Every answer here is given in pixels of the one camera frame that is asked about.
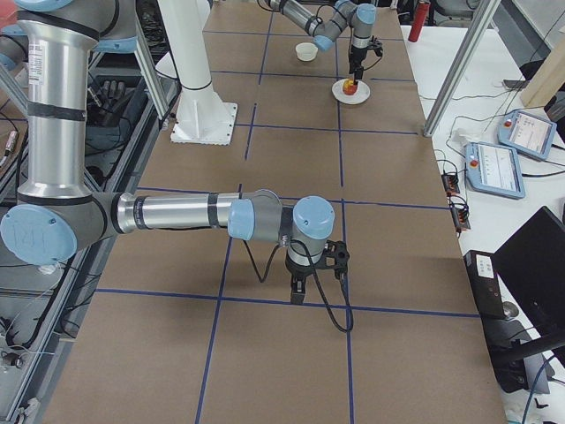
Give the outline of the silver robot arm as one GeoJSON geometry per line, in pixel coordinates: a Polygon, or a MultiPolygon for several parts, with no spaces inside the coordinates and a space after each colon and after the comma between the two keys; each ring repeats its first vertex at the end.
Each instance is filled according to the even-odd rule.
{"type": "Polygon", "coordinates": [[[351,76],[352,86],[356,86],[363,79],[364,72],[383,57],[382,43],[373,35],[377,19],[376,1],[359,4],[353,1],[335,1],[332,5],[333,15],[328,20],[312,13],[298,1],[259,1],[258,4],[265,4],[270,11],[282,14],[303,29],[322,51],[330,49],[349,28],[348,74],[351,76]]]}
{"type": "Polygon", "coordinates": [[[132,1],[20,1],[28,41],[28,173],[18,203],[2,218],[1,237],[18,259],[55,265],[103,239],[136,230],[226,230],[287,250],[290,300],[305,282],[336,269],[330,240],[335,212],[308,196],[288,206],[268,190],[146,197],[95,193],[84,181],[88,57],[103,42],[138,42],[132,1]]]}

